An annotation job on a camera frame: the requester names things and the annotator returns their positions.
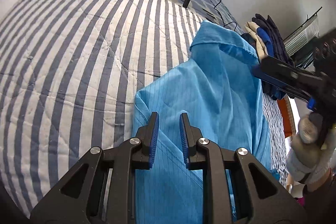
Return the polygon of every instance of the work glove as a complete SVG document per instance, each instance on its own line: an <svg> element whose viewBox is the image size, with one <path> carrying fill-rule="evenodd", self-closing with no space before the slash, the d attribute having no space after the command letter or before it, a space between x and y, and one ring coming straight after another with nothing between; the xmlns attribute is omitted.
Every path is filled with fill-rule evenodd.
<svg viewBox="0 0 336 224"><path fill-rule="evenodd" d="M329 130L320 148L315 143L322 127L322 116L312 112L299 122L299 132L293 137L287 156L287 170L295 181L301 181L310 173L305 184L320 180L329 170L330 158L336 147L335 125Z"/></svg>

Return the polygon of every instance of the white glove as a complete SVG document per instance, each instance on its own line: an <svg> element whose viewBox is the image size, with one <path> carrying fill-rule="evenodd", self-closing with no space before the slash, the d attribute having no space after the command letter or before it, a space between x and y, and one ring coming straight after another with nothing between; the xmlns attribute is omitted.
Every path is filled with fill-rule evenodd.
<svg viewBox="0 0 336 224"><path fill-rule="evenodd" d="M315 142L322 126L322 116L312 112L299 122L299 132L293 137L287 156L287 169L295 181L301 181L311 173L305 184L320 180L328 171L330 158L336 148L335 125L327 134L325 143L319 148Z"/></svg>

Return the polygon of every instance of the striped bedspread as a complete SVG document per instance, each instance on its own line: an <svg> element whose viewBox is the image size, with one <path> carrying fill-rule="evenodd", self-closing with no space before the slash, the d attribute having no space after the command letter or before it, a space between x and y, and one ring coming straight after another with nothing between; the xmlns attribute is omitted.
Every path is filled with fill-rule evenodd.
<svg viewBox="0 0 336 224"><path fill-rule="evenodd" d="M0 23L0 171L26 215L90 147L131 136L135 93L188 59L202 20L168 0L13 7Z"/></svg>

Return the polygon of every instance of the blue shirt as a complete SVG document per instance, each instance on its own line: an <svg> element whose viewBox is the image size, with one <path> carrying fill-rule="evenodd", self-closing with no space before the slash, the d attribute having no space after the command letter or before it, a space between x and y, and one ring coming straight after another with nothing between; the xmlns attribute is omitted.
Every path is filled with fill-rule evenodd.
<svg viewBox="0 0 336 224"><path fill-rule="evenodd" d="M202 223L202 171L188 171L184 164L179 133L183 112L205 138L230 150L245 147L270 169L261 81L250 73L259 64L255 50L237 33L209 21L202 23L190 50L189 61L135 96L134 135L151 112L160 118L153 168L136 173L140 224Z"/></svg>
<svg viewBox="0 0 336 224"><path fill-rule="evenodd" d="M268 55L271 56L271 57L274 57L273 44L272 44L271 39L269 38L268 34L260 27L257 28L257 34L263 40L263 42L264 42L264 44L267 48Z"/></svg>

